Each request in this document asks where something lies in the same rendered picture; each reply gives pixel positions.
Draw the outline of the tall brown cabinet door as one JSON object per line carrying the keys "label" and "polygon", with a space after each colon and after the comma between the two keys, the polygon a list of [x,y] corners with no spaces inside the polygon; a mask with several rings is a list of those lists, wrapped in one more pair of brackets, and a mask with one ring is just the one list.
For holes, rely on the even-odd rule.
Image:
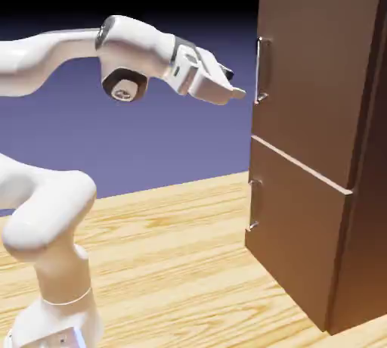
{"label": "tall brown cabinet door", "polygon": [[343,188],[356,178],[386,16],[385,0],[259,0],[271,79],[253,133]]}

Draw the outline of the short brown cabinet door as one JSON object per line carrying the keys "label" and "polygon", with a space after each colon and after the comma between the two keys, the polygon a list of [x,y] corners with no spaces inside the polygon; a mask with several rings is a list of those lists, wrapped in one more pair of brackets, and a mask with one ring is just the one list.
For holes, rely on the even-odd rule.
{"label": "short brown cabinet door", "polygon": [[260,138],[251,140],[250,179],[262,181],[262,205],[258,225],[245,232],[245,245],[325,331],[340,228],[352,192]]}

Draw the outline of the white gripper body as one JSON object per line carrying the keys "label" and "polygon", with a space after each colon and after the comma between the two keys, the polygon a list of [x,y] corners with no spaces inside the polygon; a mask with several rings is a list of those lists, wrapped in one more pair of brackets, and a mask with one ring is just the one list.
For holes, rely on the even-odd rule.
{"label": "white gripper body", "polygon": [[199,68],[189,86],[188,94],[211,104],[225,105],[232,99],[231,81],[223,74],[215,55],[205,49],[196,48]]}

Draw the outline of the brown wooden cabinet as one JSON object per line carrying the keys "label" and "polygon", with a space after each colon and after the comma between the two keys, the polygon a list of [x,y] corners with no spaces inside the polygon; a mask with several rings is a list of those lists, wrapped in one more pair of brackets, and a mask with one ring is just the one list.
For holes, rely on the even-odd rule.
{"label": "brown wooden cabinet", "polygon": [[249,252],[337,334],[387,314],[387,0],[259,0]]}

